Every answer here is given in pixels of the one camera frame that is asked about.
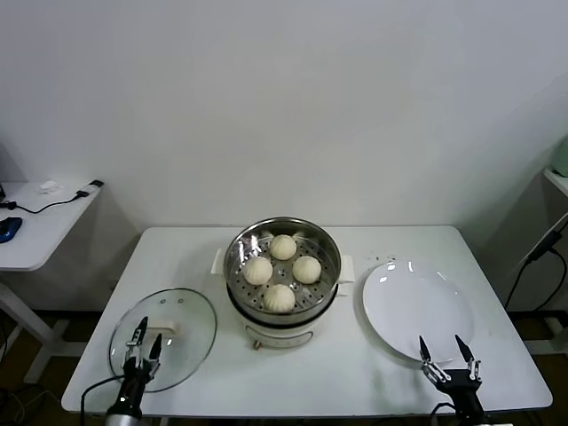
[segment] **black cable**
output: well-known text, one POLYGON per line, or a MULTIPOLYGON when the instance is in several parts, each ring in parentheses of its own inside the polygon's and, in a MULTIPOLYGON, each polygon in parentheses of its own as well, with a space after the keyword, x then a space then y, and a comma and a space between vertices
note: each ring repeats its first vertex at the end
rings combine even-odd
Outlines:
POLYGON ((562 255, 560 253, 558 253, 555 249, 552 249, 552 248, 550 248, 548 251, 550 253, 552 253, 553 255, 560 258, 560 260, 562 261, 562 266, 563 266, 564 270, 562 272, 562 278, 560 279, 560 282, 558 283, 558 285, 556 286, 554 291, 550 294, 548 299, 545 300, 542 304, 540 304, 538 308, 535 308, 534 311, 538 311, 541 308, 543 308, 548 302, 550 302, 550 300, 552 300, 552 298, 554 296, 556 296, 556 293, 558 293, 560 291, 560 288, 562 288, 562 285, 564 284, 564 280, 566 279, 566 273, 568 273, 568 266, 566 265, 566 261, 564 260, 562 255))
POLYGON ((82 198, 80 195, 76 195, 75 197, 71 198, 70 200, 53 202, 52 204, 48 204, 47 206, 41 207, 39 210, 26 209, 25 207, 22 207, 22 206, 16 204, 16 209, 24 210, 27 213, 31 213, 32 215, 37 215, 38 213, 41 213, 42 211, 48 209, 49 207, 59 206, 60 204, 68 204, 69 202, 73 202, 73 201, 78 200, 80 198, 82 198))
POLYGON ((509 296, 507 297, 507 302, 505 302, 505 309, 507 309, 509 307, 509 302, 511 301, 511 298, 513 297, 513 293, 515 293, 515 290, 517 289, 518 283, 521 280, 521 275, 523 275, 525 268, 530 263, 531 263, 531 261, 525 260, 525 262, 523 263, 523 266, 521 266, 521 269, 519 269, 517 277, 515 278, 515 284, 513 284, 513 288, 511 289, 511 291, 509 291, 509 296))
POLYGON ((440 408, 442 408, 443 406, 449 406, 450 408, 452 408, 455 411, 455 406, 454 404, 450 404, 449 402, 440 402, 439 404, 437 404, 434 409, 432 410, 432 412, 430 413, 430 424, 432 424, 432 421, 434 420, 434 417, 436 417, 436 413, 438 412, 438 410, 440 408))
POLYGON ((92 391, 95 388, 98 388, 99 386, 102 386, 105 383, 109 383, 109 382, 113 382, 114 380, 120 380, 123 379, 124 375, 115 375, 113 377, 109 377, 105 380, 102 380, 98 383, 93 384, 92 386, 89 386, 85 392, 83 392, 83 395, 81 395, 81 426, 84 426, 85 424, 85 397, 87 396, 87 394, 92 391))

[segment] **power cord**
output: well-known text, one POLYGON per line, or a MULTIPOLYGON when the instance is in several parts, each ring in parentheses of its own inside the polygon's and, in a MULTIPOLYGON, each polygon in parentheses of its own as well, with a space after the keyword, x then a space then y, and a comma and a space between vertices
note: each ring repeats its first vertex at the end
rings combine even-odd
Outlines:
MULTIPOLYGON (((553 241, 552 244, 556 243, 558 240, 560 240, 560 238, 553 239, 550 240, 549 242, 553 241)), ((549 247, 547 248, 546 251, 544 251, 543 253, 541 253, 541 250, 539 250, 538 252, 536 252, 535 256, 530 255, 525 262, 523 263, 523 266, 521 266, 521 269, 518 271, 517 277, 515 278, 515 284, 513 284, 512 289, 509 291, 509 296, 507 297, 507 302, 505 302, 505 309, 507 309, 509 307, 509 303, 511 301, 511 298, 513 297, 513 294, 515 293, 515 291, 517 290, 517 286, 519 281, 521 280, 521 276, 523 275, 523 272, 525 272, 526 267, 531 264, 532 262, 534 262, 535 260, 538 260, 541 256, 543 256, 545 253, 550 253, 556 257, 558 257, 560 259, 560 261, 562 262, 562 266, 563 266, 563 272, 562 272, 562 278, 560 279, 560 281, 558 282, 556 288, 554 289, 554 291, 550 294, 550 296, 547 297, 547 299, 540 304, 537 308, 533 309, 534 312, 539 311, 540 309, 542 309, 548 302, 550 302, 554 296, 556 296, 556 294, 560 291, 560 289, 562 288, 563 284, 564 284, 564 280, 566 279, 566 274, 568 273, 568 265, 566 264, 565 259, 563 258, 563 256, 558 253, 556 251, 555 248, 553 247, 549 247)))
POLYGON ((93 384, 92 386, 89 386, 85 392, 83 392, 83 395, 81 395, 81 426, 85 425, 85 397, 87 396, 87 394, 92 391, 95 388, 98 388, 99 386, 102 386, 103 384, 109 383, 109 382, 113 382, 115 380, 121 380, 124 378, 124 375, 115 375, 113 377, 109 377, 105 380, 101 380, 98 383, 93 384))
POLYGON ((545 300, 542 304, 540 304, 538 308, 534 309, 535 311, 539 311, 540 309, 542 309, 548 302, 550 302, 552 300, 552 298, 554 296, 556 296, 556 293, 558 293, 560 291, 560 288, 562 288, 562 285, 564 284, 564 280, 566 279, 566 273, 568 272, 568 266, 566 265, 566 261, 564 260, 562 255, 552 248, 549 249, 548 251, 550 253, 552 253, 553 255, 560 258, 560 260, 562 261, 562 266, 563 266, 564 269, 562 271, 562 278, 560 279, 560 282, 558 283, 558 285, 556 286, 554 291, 550 294, 550 296, 547 298, 547 300, 545 300))
MULTIPOLYGON (((549 227, 549 229, 542 235, 542 237, 540 237, 540 240, 538 240, 536 242, 536 244, 534 244, 534 246, 532 246, 532 248, 523 256, 521 257, 521 259, 517 262, 517 264, 515 266, 513 266, 509 272, 507 272, 505 275, 503 275, 502 277, 502 281, 505 281, 506 279, 508 279, 512 273, 517 269, 517 267, 522 264, 531 254, 532 252, 538 248, 541 243, 551 234, 551 232, 553 232, 556 227, 558 225, 560 225, 566 218, 568 218, 568 211, 566 213, 564 213, 562 215, 562 217, 560 217, 552 226, 549 227)), ((564 222, 564 224, 562 225, 562 227, 558 230, 558 233, 562 233, 562 231, 564 230, 564 228, 568 225, 568 220, 566 220, 564 222)))
POLYGON ((79 191, 77 191, 73 198, 66 200, 66 201, 52 202, 51 204, 48 204, 47 206, 43 206, 39 210, 32 210, 32 209, 28 209, 24 206, 20 206, 16 201, 0 202, 0 209, 8 209, 8 210, 20 209, 20 210, 26 211, 27 213, 31 213, 32 215, 37 215, 37 214, 41 213, 42 211, 47 210, 49 207, 59 206, 61 204, 68 204, 70 202, 79 200, 80 198, 88 197, 89 195, 91 195, 92 192, 94 192, 97 188, 100 188, 102 185, 104 185, 104 183, 102 181, 93 180, 88 185, 84 186, 79 191))

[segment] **cable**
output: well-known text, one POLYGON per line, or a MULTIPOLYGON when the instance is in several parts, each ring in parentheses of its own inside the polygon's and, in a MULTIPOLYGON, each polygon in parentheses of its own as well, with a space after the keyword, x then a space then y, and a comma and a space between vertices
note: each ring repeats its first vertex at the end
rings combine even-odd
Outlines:
POLYGON ((60 204, 68 204, 69 202, 73 202, 75 200, 78 200, 82 198, 80 195, 76 195, 75 197, 67 200, 67 201, 58 201, 58 202, 53 202, 51 204, 48 204, 47 206, 43 206, 41 207, 39 210, 30 210, 30 209, 26 209, 25 207, 22 207, 18 204, 16 204, 16 209, 20 209, 20 210, 24 210, 27 213, 31 213, 32 215, 37 215, 39 213, 41 213, 42 211, 48 209, 49 207, 53 207, 53 206, 59 206, 60 204))
POLYGON ((455 411, 455 406, 454 404, 450 404, 449 402, 440 402, 439 404, 437 404, 434 409, 432 410, 432 412, 430 413, 430 425, 433 425, 434 423, 434 418, 436 417, 436 413, 438 412, 438 410, 440 408, 442 408, 443 406, 449 406, 450 408, 452 408, 455 411))
POLYGON ((16 201, 0 202, 0 209, 8 209, 8 210, 20 209, 20 210, 26 211, 27 213, 31 213, 32 215, 37 215, 37 214, 41 213, 42 211, 48 209, 49 207, 59 206, 61 204, 68 204, 69 202, 79 200, 80 198, 88 197, 94 191, 96 191, 97 189, 102 187, 104 184, 105 184, 104 182, 95 179, 95 180, 91 181, 89 184, 85 185, 79 191, 77 191, 75 193, 75 196, 73 198, 71 198, 70 200, 52 202, 51 204, 48 204, 47 206, 41 207, 39 210, 31 210, 31 209, 28 209, 26 207, 20 206, 16 201))
MULTIPOLYGON (((523 263, 526 258, 528 256, 531 255, 531 253, 542 243, 542 241, 548 237, 548 235, 550 234, 550 232, 554 231, 556 229, 556 227, 558 225, 560 225, 560 223, 562 223, 563 220, 565 220, 568 217, 568 211, 566 213, 564 213, 562 215, 562 217, 560 217, 552 226, 549 227, 549 229, 542 234, 542 237, 540 238, 540 240, 538 240, 536 242, 536 244, 534 244, 534 246, 532 246, 532 248, 517 262, 517 264, 515 266, 513 266, 505 275, 503 275, 503 278, 501 279, 501 281, 506 280, 508 277, 511 276, 511 274, 517 269, 517 267, 523 263)), ((568 225, 568 220, 562 225, 562 227, 560 228, 559 232, 561 233, 564 228, 568 225)))
POLYGON ((81 426, 84 426, 85 424, 85 397, 87 396, 87 394, 92 391, 95 388, 98 388, 99 386, 102 386, 103 384, 109 383, 109 382, 113 382, 114 380, 120 380, 123 379, 124 375, 115 375, 113 377, 109 377, 105 380, 102 380, 98 383, 93 384, 92 386, 89 386, 85 392, 83 392, 83 395, 81 395, 81 426))
POLYGON ((521 267, 521 269, 519 269, 517 277, 515 278, 515 284, 513 284, 513 287, 511 289, 511 291, 509 291, 509 296, 507 297, 507 302, 505 302, 505 310, 507 310, 507 308, 509 307, 509 302, 511 301, 511 298, 513 297, 513 293, 515 293, 515 290, 517 289, 518 283, 521 280, 521 275, 523 275, 523 272, 525 271, 525 268, 530 264, 531 262, 529 262, 528 260, 525 261, 523 263, 523 266, 521 267))
POLYGON ((550 296, 548 297, 547 300, 545 300, 542 304, 539 305, 538 308, 535 308, 534 311, 538 311, 541 308, 544 307, 544 305, 546 305, 548 302, 550 302, 550 300, 552 300, 552 298, 554 296, 556 296, 556 293, 558 293, 560 291, 560 288, 562 288, 562 285, 564 284, 564 280, 566 279, 566 273, 568 273, 568 266, 566 265, 566 261, 564 260, 564 258, 562 257, 562 255, 560 253, 558 253, 556 250, 554 249, 549 249, 548 250, 550 253, 552 253, 553 255, 557 256, 560 258, 560 260, 562 261, 562 266, 563 266, 563 271, 562 271, 562 278, 560 279, 560 282, 558 283, 558 285, 556 286, 556 288, 554 289, 554 291, 550 294, 550 296))

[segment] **white wall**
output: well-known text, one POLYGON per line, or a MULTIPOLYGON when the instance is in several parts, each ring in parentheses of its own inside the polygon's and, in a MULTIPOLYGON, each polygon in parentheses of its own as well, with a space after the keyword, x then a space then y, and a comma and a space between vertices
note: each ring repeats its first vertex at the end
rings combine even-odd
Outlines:
POLYGON ((564 0, 0 3, 13 168, 108 184, 81 265, 97 279, 49 302, 28 280, 27 298, 91 306, 77 288, 119 275, 149 225, 270 215, 453 224, 499 269, 488 243, 519 199, 525 240, 548 222, 526 189, 568 131, 567 15, 564 0))

